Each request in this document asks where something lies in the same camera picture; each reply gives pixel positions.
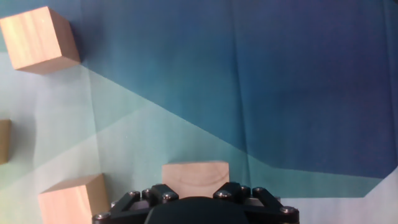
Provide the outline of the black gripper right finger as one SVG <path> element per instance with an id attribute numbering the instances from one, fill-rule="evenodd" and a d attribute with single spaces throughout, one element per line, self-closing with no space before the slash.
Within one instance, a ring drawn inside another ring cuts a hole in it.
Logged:
<path id="1" fill-rule="evenodd" d="M 237 182 L 227 182 L 214 194 L 213 198 L 238 205 L 249 223 L 261 224 L 298 224 L 299 210 L 282 205 L 264 187 L 250 187 Z"/>

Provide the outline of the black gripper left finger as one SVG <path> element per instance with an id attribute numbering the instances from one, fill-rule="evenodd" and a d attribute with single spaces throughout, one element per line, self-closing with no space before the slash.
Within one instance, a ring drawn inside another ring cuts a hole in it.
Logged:
<path id="1" fill-rule="evenodd" d="M 179 199 L 179 195 L 166 184 L 153 185 L 142 192 L 125 193 L 107 212 L 93 215 L 92 224 L 144 224 L 150 211 Z"/>

